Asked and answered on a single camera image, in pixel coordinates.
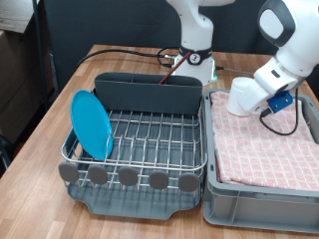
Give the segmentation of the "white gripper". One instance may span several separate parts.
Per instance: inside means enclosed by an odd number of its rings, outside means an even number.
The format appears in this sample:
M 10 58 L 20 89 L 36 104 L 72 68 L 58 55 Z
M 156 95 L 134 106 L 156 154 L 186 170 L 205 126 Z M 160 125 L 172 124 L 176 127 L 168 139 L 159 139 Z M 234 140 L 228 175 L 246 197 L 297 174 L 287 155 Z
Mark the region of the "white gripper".
M 239 79 L 238 85 L 238 105 L 242 116 L 259 113 L 271 97 L 271 94 L 253 79 Z

